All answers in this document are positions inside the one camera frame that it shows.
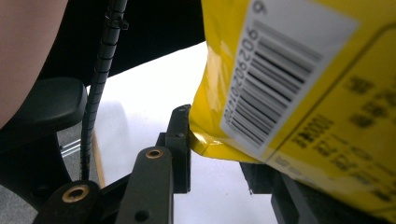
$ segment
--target skin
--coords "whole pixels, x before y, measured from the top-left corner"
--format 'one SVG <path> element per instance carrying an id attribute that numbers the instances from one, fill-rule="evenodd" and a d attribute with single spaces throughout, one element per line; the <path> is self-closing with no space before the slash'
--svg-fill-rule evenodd
<path id="1" fill-rule="evenodd" d="M 0 0 L 0 129 L 32 89 L 67 0 Z"/>

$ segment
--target black chair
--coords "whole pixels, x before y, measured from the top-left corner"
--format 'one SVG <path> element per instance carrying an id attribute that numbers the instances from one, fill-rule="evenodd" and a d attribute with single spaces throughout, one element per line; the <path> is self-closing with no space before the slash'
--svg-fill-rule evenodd
<path id="1" fill-rule="evenodd" d="M 37 211 L 60 186 L 71 182 L 57 132 L 78 124 L 87 92 L 80 80 L 38 80 L 15 116 L 0 130 L 0 185 Z"/>

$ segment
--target barcode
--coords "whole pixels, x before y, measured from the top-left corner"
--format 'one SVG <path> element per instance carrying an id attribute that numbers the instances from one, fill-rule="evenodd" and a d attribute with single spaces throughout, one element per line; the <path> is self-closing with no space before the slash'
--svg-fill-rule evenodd
<path id="1" fill-rule="evenodd" d="M 254 21 L 253 28 L 260 35 L 227 123 L 250 144 L 260 147 L 322 56 L 262 22 Z"/>

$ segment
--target small hole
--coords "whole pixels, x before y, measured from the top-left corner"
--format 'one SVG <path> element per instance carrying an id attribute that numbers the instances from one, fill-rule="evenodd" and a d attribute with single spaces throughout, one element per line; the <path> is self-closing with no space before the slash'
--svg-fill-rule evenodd
<path id="1" fill-rule="evenodd" d="M 160 158 L 162 155 L 163 155 L 163 152 L 159 149 L 154 149 L 154 150 L 151 150 L 146 153 L 146 156 L 149 159 L 157 159 L 157 158 Z"/>
<path id="2" fill-rule="evenodd" d="M 150 156 L 152 156 L 152 157 L 156 157 L 156 156 L 160 155 L 160 152 L 159 152 L 159 151 L 156 151 L 156 150 L 152 150 L 152 151 L 150 151 L 148 154 L 149 154 Z"/>
<path id="3" fill-rule="evenodd" d="M 144 222 L 149 219 L 148 211 L 138 211 L 136 215 L 134 215 L 134 220 L 137 222 Z"/>
<path id="4" fill-rule="evenodd" d="M 87 185 L 76 185 L 64 193 L 62 200 L 65 203 L 75 203 L 83 200 L 89 192 L 90 188 Z"/>
<path id="5" fill-rule="evenodd" d="M 83 192 L 84 192 L 84 190 L 82 190 L 82 189 L 75 189 L 69 193 L 69 197 L 77 198 L 77 197 L 81 196 Z"/>

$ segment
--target white label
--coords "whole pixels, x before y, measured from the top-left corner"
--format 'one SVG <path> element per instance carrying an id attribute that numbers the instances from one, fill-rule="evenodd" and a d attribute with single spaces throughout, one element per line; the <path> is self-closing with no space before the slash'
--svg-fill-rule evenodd
<path id="1" fill-rule="evenodd" d="M 221 129 L 260 157 L 358 23 L 305 0 L 251 0 Z"/>

